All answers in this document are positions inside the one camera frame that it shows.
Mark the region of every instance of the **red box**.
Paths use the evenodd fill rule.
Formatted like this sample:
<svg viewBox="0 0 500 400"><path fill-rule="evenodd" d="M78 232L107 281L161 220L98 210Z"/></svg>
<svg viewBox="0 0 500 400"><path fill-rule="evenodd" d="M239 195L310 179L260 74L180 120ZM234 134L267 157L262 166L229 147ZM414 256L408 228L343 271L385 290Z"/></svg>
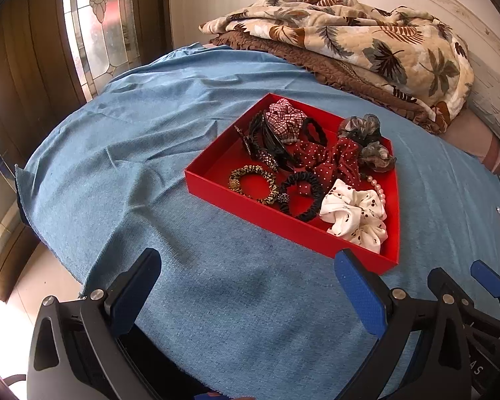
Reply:
<svg viewBox="0 0 500 400"><path fill-rule="evenodd" d="M237 119L234 125L242 130L247 130L250 120L257 112L280 99L281 96L268 93ZM339 123L343 120L342 117L314 106L287 99L295 108L302 110L308 117L313 117L320 123L326 132L329 144L336 142L336 131ZM382 139L382 144L392 153L392 145L389 140ZM272 206L263 205L229 190L230 173L236 168L250 164L262 165L250 159L237 132L233 126L230 126L185 169L185 179L189 192L225 211L325 256L335 258L339 250L350 248L363 265L376 274L382 274L398 264L400 209L398 206L398 184L394 169L386 173L372 173L385 190L387 201L385 225L389 237L382 244L381 254L377 254L327 233L326 231L331 227L331 224L322 221L319 217L309 222L302 222L280 212L277 203ZM280 184L286 177L285 172L279 173L276 183ZM266 182L260 176L248 175L241 180L241 185L244 192L254 198L266 197L269 193ZM373 188L368 182L363 182L363 185L364 189ZM304 212L313 200L298 195L295 185L289 189L291 213L297 215Z"/></svg>

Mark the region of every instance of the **silver bolt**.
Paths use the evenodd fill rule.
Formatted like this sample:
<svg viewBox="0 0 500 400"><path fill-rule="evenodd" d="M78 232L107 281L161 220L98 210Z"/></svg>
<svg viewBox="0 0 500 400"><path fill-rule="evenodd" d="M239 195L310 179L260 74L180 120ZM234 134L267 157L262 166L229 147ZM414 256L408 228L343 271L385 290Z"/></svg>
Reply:
<svg viewBox="0 0 500 400"><path fill-rule="evenodd" d="M97 301L98 299L102 299L104 297L104 290L102 290L101 288L97 288L96 290L93 290L91 292L91 299L93 301Z"/></svg>
<svg viewBox="0 0 500 400"><path fill-rule="evenodd" d="M443 302L445 304L452 305L454 303L454 297L452 295L449 295L449 294L445 293L443 295Z"/></svg>
<svg viewBox="0 0 500 400"><path fill-rule="evenodd" d="M395 299L399 299L399 300L402 300L406 297L406 292L404 292L401 288L395 288L393 291L392 291L392 296L395 298Z"/></svg>
<svg viewBox="0 0 500 400"><path fill-rule="evenodd" d="M47 296L46 298L43 299L43 306L48 307L49 305L52 305L55 301L55 298L50 295Z"/></svg>

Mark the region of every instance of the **floral blanket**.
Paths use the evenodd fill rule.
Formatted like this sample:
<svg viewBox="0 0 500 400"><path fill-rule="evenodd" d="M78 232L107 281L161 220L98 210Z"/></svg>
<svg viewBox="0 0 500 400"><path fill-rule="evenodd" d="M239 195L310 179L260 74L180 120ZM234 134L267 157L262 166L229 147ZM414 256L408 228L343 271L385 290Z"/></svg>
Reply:
<svg viewBox="0 0 500 400"><path fill-rule="evenodd" d="M474 81L464 40L404 6L386 12L357 0L259 0L200 30L244 31L349 63L369 84L422 106L442 132Z"/></svg>

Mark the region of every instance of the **bed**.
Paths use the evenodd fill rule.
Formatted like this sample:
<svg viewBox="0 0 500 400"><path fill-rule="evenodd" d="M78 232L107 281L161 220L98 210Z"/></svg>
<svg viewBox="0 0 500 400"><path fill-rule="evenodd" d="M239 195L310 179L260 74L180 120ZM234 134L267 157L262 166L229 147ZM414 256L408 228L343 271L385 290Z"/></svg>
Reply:
<svg viewBox="0 0 500 400"><path fill-rule="evenodd" d="M500 272L500 178L410 121L265 53L195 44L113 79L17 168L28 222L84 291L107 287L145 247L158 250L161 277L137 325L205 385L259 400L335 398L375 337L332 259L185 185L185 166L268 92L342 117L376 114L397 157L401 209L400 264L384 281L430 298L428 272L441 266L500 317L469 274L476 259Z"/></svg>

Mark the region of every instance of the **tile floor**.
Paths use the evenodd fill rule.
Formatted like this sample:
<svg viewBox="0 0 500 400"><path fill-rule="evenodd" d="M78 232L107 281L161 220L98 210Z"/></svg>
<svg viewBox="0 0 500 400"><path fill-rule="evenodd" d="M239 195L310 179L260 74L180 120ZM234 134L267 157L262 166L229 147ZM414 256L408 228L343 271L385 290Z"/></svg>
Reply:
<svg viewBox="0 0 500 400"><path fill-rule="evenodd" d="M54 295L61 302L75 300L81 290L68 271L43 244L33 252L7 303L0 301L0 375L26 373L31 335L41 301ZM26 399L26 382L11 386Z"/></svg>

